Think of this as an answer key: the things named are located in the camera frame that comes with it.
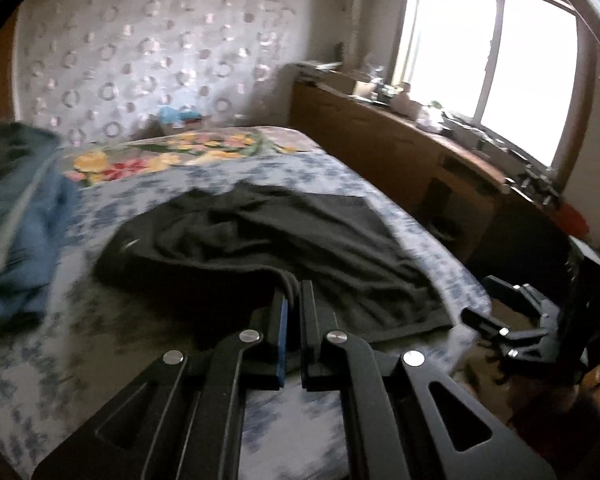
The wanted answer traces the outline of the black pants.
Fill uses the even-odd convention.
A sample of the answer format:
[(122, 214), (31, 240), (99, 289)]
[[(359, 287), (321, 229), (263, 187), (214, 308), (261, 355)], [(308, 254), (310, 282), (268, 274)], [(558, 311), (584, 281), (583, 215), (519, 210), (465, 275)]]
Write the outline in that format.
[(372, 344), (446, 330), (440, 294), (379, 214), (356, 196), (239, 182), (190, 190), (124, 222), (94, 273), (107, 286), (201, 324), (215, 338), (310, 282), (340, 330)]

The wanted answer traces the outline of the wooden sideboard cabinet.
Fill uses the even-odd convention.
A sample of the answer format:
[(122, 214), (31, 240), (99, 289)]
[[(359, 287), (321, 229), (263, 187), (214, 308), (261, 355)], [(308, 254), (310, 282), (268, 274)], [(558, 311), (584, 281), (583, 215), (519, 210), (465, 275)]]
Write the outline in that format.
[(297, 81), (289, 123), (375, 185), (457, 259), (490, 249), (538, 254), (564, 239), (502, 170), (377, 106)]

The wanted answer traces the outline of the clutter on cabinet top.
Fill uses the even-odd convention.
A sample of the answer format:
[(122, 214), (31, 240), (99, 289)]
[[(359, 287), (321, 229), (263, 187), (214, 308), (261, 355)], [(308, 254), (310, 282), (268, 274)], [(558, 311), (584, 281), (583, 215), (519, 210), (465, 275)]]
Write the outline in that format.
[(407, 207), (422, 200), (436, 168), (456, 168), (542, 205), (560, 199), (554, 182), (528, 156), (446, 114), (440, 104), (422, 105), (404, 89), (338, 63), (296, 67), (291, 127)]

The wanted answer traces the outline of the colourful floral blanket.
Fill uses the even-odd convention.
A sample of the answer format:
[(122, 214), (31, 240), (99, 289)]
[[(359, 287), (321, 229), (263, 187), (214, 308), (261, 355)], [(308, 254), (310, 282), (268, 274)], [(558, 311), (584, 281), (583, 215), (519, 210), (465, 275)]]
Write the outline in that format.
[(273, 126), (188, 130), (70, 154), (59, 167), (82, 188), (175, 167), (195, 167), (261, 155), (312, 152), (320, 146), (304, 133)]

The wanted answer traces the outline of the blue denim jeans pile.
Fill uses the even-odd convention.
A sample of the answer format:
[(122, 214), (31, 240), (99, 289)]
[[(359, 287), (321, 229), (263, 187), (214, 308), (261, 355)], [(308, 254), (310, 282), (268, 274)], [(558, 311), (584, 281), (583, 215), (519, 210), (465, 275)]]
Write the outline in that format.
[(0, 123), (0, 326), (45, 313), (78, 194), (58, 162), (58, 136)]

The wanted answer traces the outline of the blue item in box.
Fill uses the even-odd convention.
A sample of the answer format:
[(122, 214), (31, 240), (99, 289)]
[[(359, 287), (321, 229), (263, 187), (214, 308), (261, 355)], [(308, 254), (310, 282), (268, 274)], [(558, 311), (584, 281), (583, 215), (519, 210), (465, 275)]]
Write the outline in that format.
[(194, 128), (204, 122), (204, 116), (196, 110), (176, 110), (170, 106), (161, 107), (158, 114), (158, 122), (164, 131), (180, 131)]

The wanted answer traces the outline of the circle patterned curtain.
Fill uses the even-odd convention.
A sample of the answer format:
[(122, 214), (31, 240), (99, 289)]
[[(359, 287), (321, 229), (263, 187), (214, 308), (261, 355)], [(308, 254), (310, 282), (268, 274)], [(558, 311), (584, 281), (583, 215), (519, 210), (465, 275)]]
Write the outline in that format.
[(67, 146), (134, 138), (165, 110), (278, 125), (310, 33), (311, 0), (24, 0), (15, 115)]

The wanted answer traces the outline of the window with white frame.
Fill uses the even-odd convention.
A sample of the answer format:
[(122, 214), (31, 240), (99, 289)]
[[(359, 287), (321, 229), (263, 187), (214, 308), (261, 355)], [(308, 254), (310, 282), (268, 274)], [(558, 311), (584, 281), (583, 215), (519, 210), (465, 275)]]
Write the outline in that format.
[(591, 114), (593, 39), (568, 0), (403, 0), (391, 81), (564, 188)]

